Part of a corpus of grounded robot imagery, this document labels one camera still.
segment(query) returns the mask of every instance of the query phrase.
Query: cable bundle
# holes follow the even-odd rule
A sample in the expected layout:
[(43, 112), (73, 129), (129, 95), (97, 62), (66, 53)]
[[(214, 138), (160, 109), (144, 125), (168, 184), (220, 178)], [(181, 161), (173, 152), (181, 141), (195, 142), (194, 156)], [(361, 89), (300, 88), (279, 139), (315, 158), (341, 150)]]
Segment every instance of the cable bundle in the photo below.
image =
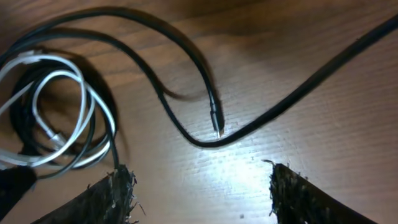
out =
[[(17, 134), (24, 142), (22, 154), (13, 154), (0, 151), (0, 159), (18, 166), (37, 167), (46, 164), (48, 168), (59, 169), (59, 171), (42, 176), (40, 178), (54, 177), (69, 169), (78, 169), (90, 166), (100, 161), (108, 151), (114, 149), (114, 135), (116, 134), (115, 114), (113, 114), (98, 92), (85, 81), (80, 69), (70, 60), (51, 54), (40, 52), (26, 52), (9, 61), (0, 70), (0, 81), (7, 73), (20, 63), (32, 64), (16, 84), (12, 97), (0, 108), (0, 115), (11, 106), (11, 123)], [(48, 124), (40, 117), (37, 109), (37, 100), (43, 87), (52, 80), (60, 78), (71, 78), (78, 82), (81, 91), (81, 103), (79, 117), (71, 136), (65, 140), (61, 133), (55, 133)], [(22, 102), (21, 96), (27, 95)], [(95, 106), (98, 105), (106, 118), (106, 134), (102, 141), (90, 148), (95, 130)], [(48, 148), (33, 138), (32, 129), (37, 123), (49, 139), (54, 143), (54, 148)], [(66, 166), (60, 166), (54, 162), (49, 163), (64, 153), (71, 153), (68, 149), (73, 145), (83, 130), (90, 124), (88, 137), (81, 150)], [(48, 151), (49, 154), (41, 156), (38, 148)]]
[[(7, 52), (0, 56), (0, 67), (10, 60), (10, 58), (15, 56), (15, 54), (25, 52), (36, 44), (46, 40), (79, 38), (105, 42), (124, 52), (137, 63), (139, 68), (149, 79), (164, 107), (164, 110), (176, 128), (187, 139), (187, 141), (195, 146), (203, 148), (214, 148), (231, 144), (232, 142), (247, 136), (263, 125), (276, 119), (294, 104), (299, 102), (304, 96), (316, 89), (317, 86), (319, 86), (340, 67), (398, 27), (398, 15), (396, 15), (365, 34), (355, 43), (351, 44), (344, 51), (342, 51), (342, 53), (332, 58), (327, 64), (317, 70), (291, 94), (287, 95), (275, 106), (264, 112), (255, 120), (243, 126), (241, 129), (237, 130), (235, 133), (215, 141), (199, 141), (192, 137), (188, 131), (184, 129), (177, 117), (173, 114), (165, 98), (167, 91), (165, 91), (151, 67), (126, 44), (108, 35), (87, 30), (50, 32), (54, 31), (52, 28), (59, 24), (96, 16), (116, 16), (138, 22), (160, 32), (181, 47), (182, 50), (184, 50), (192, 59), (203, 78), (210, 99), (210, 117), (213, 122), (213, 127), (218, 135), (221, 135), (224, 128), (224, 117), (221, 110), (221, 101), (218, 99), (216, 90), (210, 82), (210, 69), (206, 66), (203, 56), (189, 41), (189, 39), (176, 28), (144, 12), (118, 7), (104, 7), (80, 11), (60, 17), (58, 19), (54, 19), (17, 40)], [(114, 137), (117, 131), (117, 112), (116, 105), (114, 105), (114, 102), (110, 100), (111, 97), (109, 97), (109, 95), (106, 96), (106, 94), (103, 93), (103, 89), (100, 86), (95, 85), (95, 82), (89, 82), (89, 79), (87, 79), (84, 72), (82, 73), (79, 68), (71, 61), (56, 55), (37, 54), (37, 52), (28, 52), (28, 54), (22, 55), (20, 54), (15, 59), (10, 60), (7, 64), (5, 64), (5, 66), (2, 67), (0, 72), (0, 80), (8, 73), (11, 68), (20, 63), (31, 63), (33, 68), (30, 70), (28, 69), (26, 75), (20, 79), (19, 83), (14, 89), (11, 99), (1, 107), (0, 114), (3, 113), (5, 109), (10, 107), (12, 125), (24, 143), (24, 148), (19, 155), (0, 149), (0, 161), (20, 166), (37, 167), (46, 165), (49, 167), (57, 167), (58, 169), (61, 168), (54, 174), (42, 177), (46, 178), (62, 174), (68, 169), (79, 169), (93, 165), (95, 162), (100, 161), (107, 154), (107, 152), (109, 152), (109, 150), (112, 150), (114, 165), (115, 168), (117, 168), (119, 166), (119, 160), (116, 148), (114, 146)], [(67, 141), (64, 141), (61, 135), (54, 133), (54, 131), (52, 131), (44, 123), (37, 110), (37, 97), (41, 89), (43, 89), (46, 83), (56, 78), (72, 78), (80, 84), (81, 105), (79, 119), (76, 122), (76, 128), (74, 132)], [(24, 93), (27, 95), (27, 100), (19, 100), (19, 97)], [(93, 138), (93, 132), (95, 128), (95, 114), (93, 112), (93, 107), (96, 104), (99, 105), (104, 114), (106, 120), (106, 133), (103, 136), (103, 140), (100, 142), (100, 144), (90, 148), (89, 145)], [(85, 114), (85, 108), (87, 106), (88, 113)], [(54, 149), (46, 148), (33, 139), (31, 130), (35, 123), (39, 124), (47, 136), (55, 143), (56, 147)], [(56, 157), (61, 156), (63, 153), (71, 153), (72, 150), (70, 149), (70, 146), (73, 145), (73, 143), (76, 141), (76, 138), (81, 134), (88, 123), (90, 123), (89, 135), (81, 150), (75, 152), (74, 160), (72, 160), (67, 166), (59, 167), (56, 165), (53, 160)], [(38, 154), (38, 151), (36, 150), (37, 148), (42, 148), (46, 151), (49, 151), (50, 154), (41, 156), (41, 154)]]

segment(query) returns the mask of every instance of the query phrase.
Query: white cable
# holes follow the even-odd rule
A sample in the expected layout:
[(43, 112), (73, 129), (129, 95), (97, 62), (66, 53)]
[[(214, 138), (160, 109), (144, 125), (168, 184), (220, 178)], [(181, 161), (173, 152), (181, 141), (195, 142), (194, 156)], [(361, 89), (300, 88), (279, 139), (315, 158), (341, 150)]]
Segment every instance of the white cable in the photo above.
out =
[[(48, 136), (51, 138), (54, 135), (54, 132), (49, 128), (49, 126), (46, 125), (44, 120), (40, 117), (38, 109), (37, 109), (37, 99), (39, 96), (40, 91), (43, 89), (46, 83), (50, 81), (52, 78), (57, 77), (57, 76), (67, 76), (72, 79), (74, 79), (76, 82), (80, 84), (80, 91), (81, 91), (81, 104), (80, 104), (80, 112), (79, 112), (79, 117), (78, 121), (76, 122), (75, 129), (72, 132), (72, 135), (69, 137), (69, 139), (66, 141), (66, 143), (57, 151), (48, 154), (46, 156), (26, 156), (26, 155), (20, 155), (20, 154), (14, 154), (9, 151), (5, 151), (3, 149), (0, 149), (0, 161), (4, 161), (10, 164), (14, 165), (19, 165), (19, 166), (31, 166), (31, 167), (37, 167), (40, 165), (43, 165), (51, 160), (54, 160), (58, 156), (61, 156), (79, 137), (79, 135), (83, 132), (83, 130), (86, 128), (88, 125), (88, 122), (90, 121), (90, 118), (92, 114), (94, 113), (94, 108), (95, 108), (95, 103), (99, 104), (99, 106), (103, 109), (105, 116), (109, 120), (110, 126), (111, 126), (111, 131), (114, 134), (116, 131), (116, 124), (114, 122), (114, 118), (112, 116), (112, 113), (110, 112), (109, 108), (106, 106), (105, 102), (101, 99), (101, 97), (97, 94), (97, 92), (92, 89), (92, 87), (89, 86), (84, 81), (83, 75), (81, 74), (79, 68), (71, 61), (56, 56), (56, 55), (47, 55), (47, 54), (37, 54), (37, 55), (23, 55), (20, 57), (15, 58), (14, 60), (11, 60), (8, 62), (2, 70), (0, 70), (0, 81), (4, 78), (5, 75), (16, 65), (20, 63), (31, 63), (31, 62), (37, 62), (39, 60), (55, 60), (58, 62), (62, 62), (68, 67), (70, 67), (73, 72), (66, 71), (66, 70), (56, 70), (53, 71), (52, 73), (48, 74), (40, 83), (39, 87), (36, 89), (33, 97), (33, 102), (32, 102), (32, 112), (35, 116), (36, 121), (40, 125), (40, 127), (48, 134)], [(10, 107), (13, 102), (15, 102), (19, 97), (21, 97), (26, 91), (29, 90), (31, 87), (32, 83), (28, 84), (25, 86), (22, 90), (20, 90), (18, 93), (16, 93), (13, 97), (11, 97), (4, 105), (0, 107), (0, 115)], [(90, 108), (87, 112), (87, 115), (85, 116), (85, 108), (86, 108), (86, 91), (90, 94), (91, 97), (91, 104)], [(105, 146), (99, 150), (97, 153), (87, 157), (87, 158), (82, 158), (78, 163), (76, 163), (73, 167), (80, 167), (83, 166), (99, 156), (101, 156), (104, 153), (107, 153), (109, 150), (110, 143), (109, 141), (105, 144)]]

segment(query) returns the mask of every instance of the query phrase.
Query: white cord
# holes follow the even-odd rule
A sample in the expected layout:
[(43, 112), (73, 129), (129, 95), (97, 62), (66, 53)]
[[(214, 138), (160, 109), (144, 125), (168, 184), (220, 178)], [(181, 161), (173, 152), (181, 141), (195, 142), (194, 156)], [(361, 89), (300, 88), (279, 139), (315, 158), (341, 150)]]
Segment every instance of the white cord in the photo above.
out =
[[(99, 106), (103, 109), (105, 116), (108, 118), (111, 126), (111, 131), (114, 134), (116, 131), (116, 124), (114, 122), (114, 118), (112, 116), (112, 113), (110, 112), (109, 108), (106, 106), (105, 102), (101, 99), (101, 97), (97, 94), (97, 92), (92, 89), (92, 87), (87, 84), (84, 81), (83, 75), (80, 72), (80, 69), (71, 61), (59, 57), (57, 55), (49, 55), (49, 54), (37, 54), (37, 55), (22, 55), (14, 60), (11, 60), (8, 62), (2, 70), (0, 70), (0, 81), (4, 78), (5, 75), (16, 65), (20, 63), (32, 63), (32, 62), (37, 62), (39, 60), (54, 60), (58, 62), (62, 62), (68, 67), (70, 67), (73, 72), (67, 71), (67, 70), (56, 70), (53, 71), (52, 73), (48, 74), (40, 83), (38, 88), (36, 89), (34, 95), (33, 95), (33, 101), (32, 101), (32, 112), (34, 114), (34, 117), (36, 119), (36, 122), (39, 124), (39, 126), (46, 132), (46, 134), (49, 136), (49, 138), (52, 138), (55, 136), (55, 132), (51, 130), (51, 128), (44, 122), (44, 120), (40, 117), (39, 111), (37, 109), (37, 99), (39, 97), (39, 94), (43, 87), (53, 78), (57, 76), (67, 76), (76, 82), (80, 84), (80, 91), (81, 91), (81, 103), (80, 103), (80, 112), (79, 112), (79, 117), (76, 122), (75, 129), (72, 132), (72, 135), (69, 137), (69, 139), (65, 142), (65, 144), (59, 148), (55, 149), (54, 152), (45, 155), (45, 156), (26, 156), (26, 155), (20, 155), (20, 154), (14, 154), (9, 151), (5, 151), (3, 149), (0, 149), (0, 161), (7, 162), (9, 164), (14, 164), (14, 165), (19, 165), (19, 166), (31, 166), (31, 167), (37, 167), (44, 165), (48, 163), (49, 161), (54, 160), (58, 156), (61, 156), (79, 137), (79, 135), (83, 132), (83, 130), (87, 127), (88, 123), (90, 122), (90, 118), (94, 113), (95, 109), (95, 104), (99, 104)], [(18, 93), (16, 93), (14, 96), (12, 96), (5, 104), (3, 104), (0, 107), (0, 115), (3, 114), (3, 112), (10, 107), (13, 102), (15, 102), (19, 97), (21, 97), (25, 92), (27, 92), (30, 87), (32, 86), (32, 83), (28, 84), (25, 86), (22, 90), (20, 90)], [(85, 109), (86, 109), (86, 92), (89, 93), (90, 98), (91, 98), (91, 104), (90, 108), (85, 115)], [(97, 153), (87, 157), (87, 158), (82, 158), (79, 162), (77, 162), (73, 167), (77, 168), (80, 166), (83, 166), (99, 156), (103, 155), (104, 153), (107, 153), (110, 147), (110, 142), (108, 141), (104, 147), (99, 150)]]

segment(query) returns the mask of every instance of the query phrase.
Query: cable connector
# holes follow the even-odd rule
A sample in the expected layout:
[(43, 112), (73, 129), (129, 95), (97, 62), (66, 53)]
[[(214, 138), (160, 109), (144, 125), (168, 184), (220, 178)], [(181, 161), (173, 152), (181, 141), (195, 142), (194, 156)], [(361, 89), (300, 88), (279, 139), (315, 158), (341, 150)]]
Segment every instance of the cable connector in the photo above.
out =
[(217, 137), (220, 138), (224, 133), (224, 115), (221, 109), (221, 103), (219, 101), (210, 102), (210, 116), (213, 128), (217, 133)]
[(54, 134), (50, 140), (53, 142), (55, 150), (61, 149), (66, 143), (66, 140), (61, 133)]
[[(25, 57), (25, 56), (37, 55), (37, 54), (42, 54), (42, 53), (43, 53), (42, 50), (28, 50), (28, 51), (26, 51), (26, 52), (20, 53), (20, 54), (18, 55), (18, 57)], [(38, 58), (29, 58), (29, 59), (25, 59), (23, 63), (24, 63), (25, 65), (28, 65), (28, 64), (30, 64), (30, 63), (36, 63), (36, 62), (39, 62), (39, 61), (40, 61), (40, 59), (38, 59)]]

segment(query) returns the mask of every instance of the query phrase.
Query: wood grain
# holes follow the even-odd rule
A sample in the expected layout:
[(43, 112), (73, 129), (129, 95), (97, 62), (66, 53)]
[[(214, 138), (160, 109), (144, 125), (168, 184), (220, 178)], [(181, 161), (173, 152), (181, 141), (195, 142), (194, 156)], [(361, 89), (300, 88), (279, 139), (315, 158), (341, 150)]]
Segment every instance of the wood grain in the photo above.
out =
[[(398, 13), (394, 0), (2, 1), (0, 48), (52, 17), (108, 5), (151, 13), (194, 41), (214, 73), (225, 134), (263, 113), (347, 45)], [(199, 96), (192, 102), (170, 99), (170, 104), (194, 136), (215, 138), (200, 75), (171, 41), (110, 17), (64, 26), (98, 30), (133, 47), (171, 90)], [(210, 151), (181, 137), (144, 74), (116, 49), (86, 40), (46, 45), (86, 57), (112, 88), (121, 119), (118, 150), (122, 162), (137, 175), (136, 195), (147, 212), (146, 217), (139, 210), (133, 213), (141, 223), (275, 223), (269, 216), (272, 169), (261, 159), (289, 163), (370, 219), (396, 223), (397, 38), (393, 32), (382, 39), (274, 122), (233, 145)], [(78, 100), (77, 91), (63, 94)], [(63, 119), (57, 123), (55, 118), (54, 123), (63, 125)], [(1, 128), (1, 137), (2, 147), (20, 147), (7, 125)], [(3, 223), (32, 222), (109, 170), (104, 162), (41, 181)]]

